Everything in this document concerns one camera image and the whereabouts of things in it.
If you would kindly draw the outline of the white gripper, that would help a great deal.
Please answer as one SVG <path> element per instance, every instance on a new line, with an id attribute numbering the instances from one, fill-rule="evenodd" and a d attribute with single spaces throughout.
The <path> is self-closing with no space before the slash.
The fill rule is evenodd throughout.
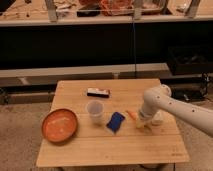
<path id="1" fill-rule="evenodd" d="M 148 124 L 154 126 L 161 125 L 163 123 L 163 116 L 160 111 L 157 111 L 153 115 L 145 115 L 142 111 L 138 111 L 137 120 L 135 125 L 137 129 L 144 129 Z"/>

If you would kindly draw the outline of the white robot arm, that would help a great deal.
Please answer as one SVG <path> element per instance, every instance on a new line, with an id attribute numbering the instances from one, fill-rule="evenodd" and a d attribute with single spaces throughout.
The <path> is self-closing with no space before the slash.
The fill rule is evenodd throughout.
<path id="1" fill-rule="evenodd" d="M 213 110 L 172 98 L 171 89 L 165 84 L 144 91 L 138 115 L 142 121 L 149 121 L 159 110 L 166 111 L 213 137 Z"/>

